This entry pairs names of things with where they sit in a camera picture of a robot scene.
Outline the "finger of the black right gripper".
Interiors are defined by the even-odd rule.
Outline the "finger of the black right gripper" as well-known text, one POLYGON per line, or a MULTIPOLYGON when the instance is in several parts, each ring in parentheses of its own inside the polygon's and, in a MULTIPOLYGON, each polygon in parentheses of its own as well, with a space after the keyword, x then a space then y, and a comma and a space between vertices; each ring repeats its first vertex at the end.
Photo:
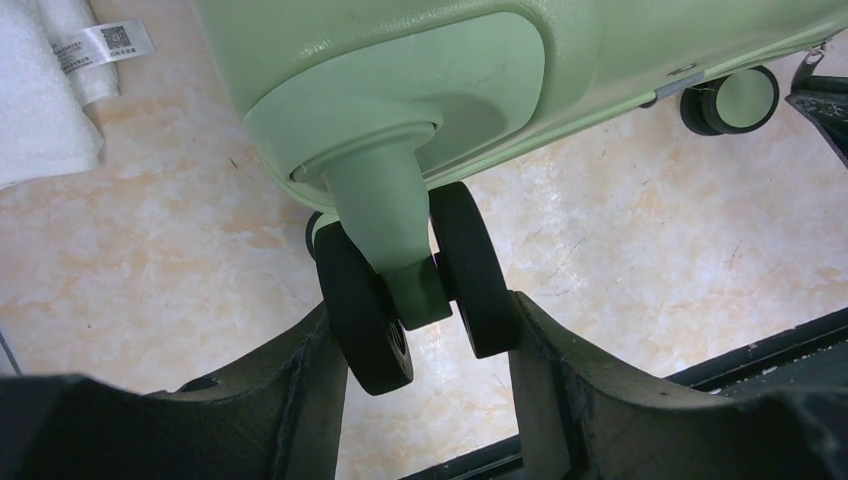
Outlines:
POLYGON ((797 68, 785 101, 813 125, 847 166, 847 78, 815 75, 816 66, 803 62, 797 68))

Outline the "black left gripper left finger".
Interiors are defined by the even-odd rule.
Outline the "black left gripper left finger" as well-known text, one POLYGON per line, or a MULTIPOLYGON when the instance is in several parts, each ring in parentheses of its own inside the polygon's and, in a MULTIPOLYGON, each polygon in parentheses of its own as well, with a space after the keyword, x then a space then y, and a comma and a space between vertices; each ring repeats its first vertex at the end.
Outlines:
POLYGON ((347 366, 318 306, 174 392, 80 374, 1 381, 5 479, 331 479, 347 366))

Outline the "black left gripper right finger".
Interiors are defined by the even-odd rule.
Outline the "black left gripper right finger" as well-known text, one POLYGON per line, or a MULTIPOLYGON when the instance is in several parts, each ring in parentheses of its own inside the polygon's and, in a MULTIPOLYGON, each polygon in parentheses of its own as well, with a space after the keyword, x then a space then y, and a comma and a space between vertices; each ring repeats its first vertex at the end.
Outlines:
POLYGON ((782 387, 743 399, 655 377, 513 294, 508 354, 531 479, 843 479, 847 391, 782 387))

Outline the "silver zipper pull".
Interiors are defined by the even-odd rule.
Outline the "silver zipper pull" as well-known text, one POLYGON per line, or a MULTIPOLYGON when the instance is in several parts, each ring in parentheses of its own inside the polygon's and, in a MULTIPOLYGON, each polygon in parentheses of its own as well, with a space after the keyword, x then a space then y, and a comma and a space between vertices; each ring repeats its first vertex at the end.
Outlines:
POLYGON ((824 59, 826 55, 827 45, 829 40, 826 39, 807 50, 806 56, 802 61, 802 67, 805 69, 814 70, 816 66, 824 59))

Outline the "green suitcase blue lining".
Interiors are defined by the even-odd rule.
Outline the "green suitcase blue lining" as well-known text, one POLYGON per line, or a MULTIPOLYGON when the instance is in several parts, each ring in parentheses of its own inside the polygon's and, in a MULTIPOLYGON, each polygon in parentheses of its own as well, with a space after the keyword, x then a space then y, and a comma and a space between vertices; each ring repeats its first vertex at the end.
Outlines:
POLYGON ((843 1, 198 1, 275 183, 334 207, 334 149, 419 127, 441 186, 683 89, 825 42, 843 1))

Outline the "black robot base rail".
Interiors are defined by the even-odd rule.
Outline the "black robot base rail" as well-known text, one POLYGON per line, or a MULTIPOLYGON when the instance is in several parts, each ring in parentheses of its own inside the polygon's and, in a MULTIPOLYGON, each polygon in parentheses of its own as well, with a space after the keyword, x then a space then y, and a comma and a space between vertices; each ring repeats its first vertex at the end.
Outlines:
MULTIPOLYGON (((749 398, 778 387, 847 385, 847 310, 674 373, 679 385, 727 398, 749 398)), ((410 479, 525 479, 517 435, 410 474, 410 479)))

